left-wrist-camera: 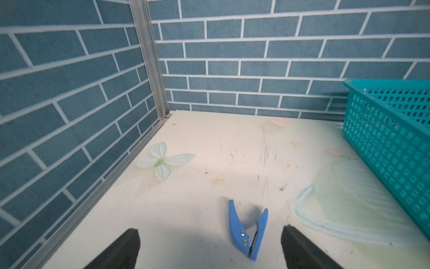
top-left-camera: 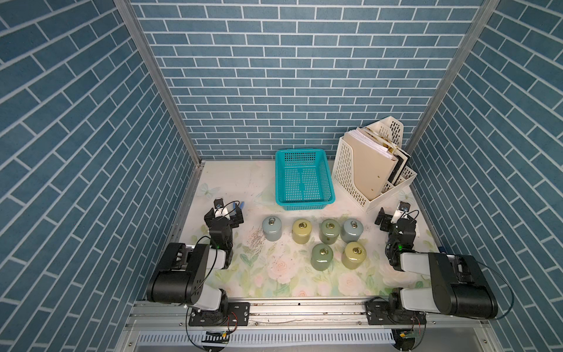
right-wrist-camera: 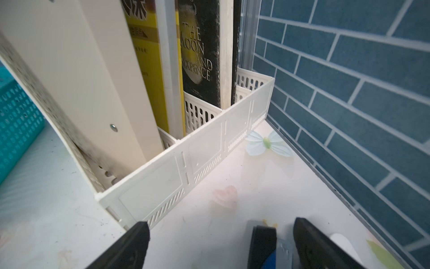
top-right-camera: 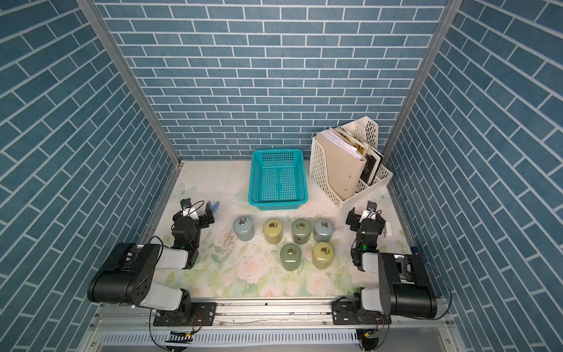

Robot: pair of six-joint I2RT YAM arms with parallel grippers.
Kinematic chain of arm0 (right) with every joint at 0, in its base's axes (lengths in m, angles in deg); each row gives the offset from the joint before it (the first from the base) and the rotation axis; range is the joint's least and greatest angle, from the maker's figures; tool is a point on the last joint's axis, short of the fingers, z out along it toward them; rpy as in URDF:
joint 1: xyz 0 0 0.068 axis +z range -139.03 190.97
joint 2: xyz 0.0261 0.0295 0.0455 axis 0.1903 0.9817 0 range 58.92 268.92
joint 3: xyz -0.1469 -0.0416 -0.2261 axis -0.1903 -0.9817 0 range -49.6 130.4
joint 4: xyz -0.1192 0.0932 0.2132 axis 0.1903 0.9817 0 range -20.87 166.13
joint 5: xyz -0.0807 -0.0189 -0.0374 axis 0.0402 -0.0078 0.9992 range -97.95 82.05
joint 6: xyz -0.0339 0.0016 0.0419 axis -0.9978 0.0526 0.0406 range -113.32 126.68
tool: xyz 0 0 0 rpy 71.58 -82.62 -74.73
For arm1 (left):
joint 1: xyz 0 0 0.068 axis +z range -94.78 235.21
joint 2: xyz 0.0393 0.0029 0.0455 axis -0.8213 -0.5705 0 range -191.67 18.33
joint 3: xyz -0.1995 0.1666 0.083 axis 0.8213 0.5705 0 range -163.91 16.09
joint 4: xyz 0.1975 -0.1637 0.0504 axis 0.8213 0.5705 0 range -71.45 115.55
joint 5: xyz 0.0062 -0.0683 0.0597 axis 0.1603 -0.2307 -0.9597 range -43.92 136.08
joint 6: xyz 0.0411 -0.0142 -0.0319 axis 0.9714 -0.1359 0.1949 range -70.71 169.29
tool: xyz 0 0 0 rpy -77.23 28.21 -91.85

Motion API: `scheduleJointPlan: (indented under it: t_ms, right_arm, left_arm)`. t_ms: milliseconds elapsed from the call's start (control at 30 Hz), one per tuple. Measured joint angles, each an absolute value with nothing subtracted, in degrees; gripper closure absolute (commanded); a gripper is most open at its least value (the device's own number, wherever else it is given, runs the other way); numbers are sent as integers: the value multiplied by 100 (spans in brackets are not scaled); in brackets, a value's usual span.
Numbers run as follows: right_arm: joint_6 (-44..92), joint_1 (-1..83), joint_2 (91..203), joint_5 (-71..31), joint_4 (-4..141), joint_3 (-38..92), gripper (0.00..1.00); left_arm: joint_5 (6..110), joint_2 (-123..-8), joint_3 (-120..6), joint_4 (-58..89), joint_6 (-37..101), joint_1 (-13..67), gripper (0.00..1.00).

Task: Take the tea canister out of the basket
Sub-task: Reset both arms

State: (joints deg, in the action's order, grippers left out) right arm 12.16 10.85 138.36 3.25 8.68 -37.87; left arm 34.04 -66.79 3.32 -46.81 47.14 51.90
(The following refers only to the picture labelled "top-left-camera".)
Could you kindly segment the blue-grey canister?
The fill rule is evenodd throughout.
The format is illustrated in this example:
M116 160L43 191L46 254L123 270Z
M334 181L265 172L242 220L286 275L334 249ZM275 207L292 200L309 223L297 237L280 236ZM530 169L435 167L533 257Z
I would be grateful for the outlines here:
M277 216L267 216L262 221L262 231L267 241L278 241L282 236L282 221Z
M364 232L363 224L354 218L344 221L342 224L341 239L345 243L357 242Z

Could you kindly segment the yellow-green canister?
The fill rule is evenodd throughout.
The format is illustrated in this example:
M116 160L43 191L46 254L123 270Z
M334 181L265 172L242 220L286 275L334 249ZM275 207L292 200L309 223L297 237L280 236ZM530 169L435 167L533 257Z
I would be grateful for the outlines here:
M365 247L357 241L352 241L347 243L344 249L342 254L342 264L350 270L355 270L359 268L366 258L367 251Z
M297 219L292 226L292 238L297 244L306 244L312 233L312 223L307 219Z

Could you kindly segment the green canister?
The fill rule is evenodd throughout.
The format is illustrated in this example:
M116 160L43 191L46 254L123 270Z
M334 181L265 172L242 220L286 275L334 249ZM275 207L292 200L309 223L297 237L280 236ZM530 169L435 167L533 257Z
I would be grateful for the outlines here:
M334 259L332 248L325 243L318 243L312 249L311 265L316 271L325 271Z
M337 242L341 233L341 225L335 219L325 219L320 225L320 240L328 245Z

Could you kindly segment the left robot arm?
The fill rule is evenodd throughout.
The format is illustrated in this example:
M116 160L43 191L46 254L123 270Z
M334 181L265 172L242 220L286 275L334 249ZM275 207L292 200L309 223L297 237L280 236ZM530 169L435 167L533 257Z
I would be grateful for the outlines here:
M207 280L214 270L229 268L233 259L233 230L243 224L239 201L216 199L204 215L208 243L201 239L193 246L169 243L146 290L147 300L162 304L182 304L205 312L224 315L227 294L212 288Z

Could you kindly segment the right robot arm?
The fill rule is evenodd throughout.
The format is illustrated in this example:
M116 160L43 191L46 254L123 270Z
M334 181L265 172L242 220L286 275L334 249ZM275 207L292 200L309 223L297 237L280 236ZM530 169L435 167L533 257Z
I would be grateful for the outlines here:
M477 260L471 255L418 252L414 249L416 217L408 203L401 202L394 214L383 209L375 224L388 234L384 253L390 266L403 273L430 278L430 287L392 290L382 303L368 310L391 324L424 322L427 313L475 320L497 318L498 303Z

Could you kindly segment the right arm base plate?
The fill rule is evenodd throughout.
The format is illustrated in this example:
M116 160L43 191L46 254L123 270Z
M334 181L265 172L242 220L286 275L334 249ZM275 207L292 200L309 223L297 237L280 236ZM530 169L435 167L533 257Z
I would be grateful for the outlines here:
M410 325L427 323L424 312L400 309L381 297L374 297L364 303L368 324L373 325Z

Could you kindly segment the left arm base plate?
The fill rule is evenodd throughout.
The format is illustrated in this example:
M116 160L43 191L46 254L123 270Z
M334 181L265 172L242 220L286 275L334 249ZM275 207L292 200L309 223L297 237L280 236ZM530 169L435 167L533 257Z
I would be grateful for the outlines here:
M191 327L227 327L248 326L249 302L224 302L217 310L195 309L188 319Z

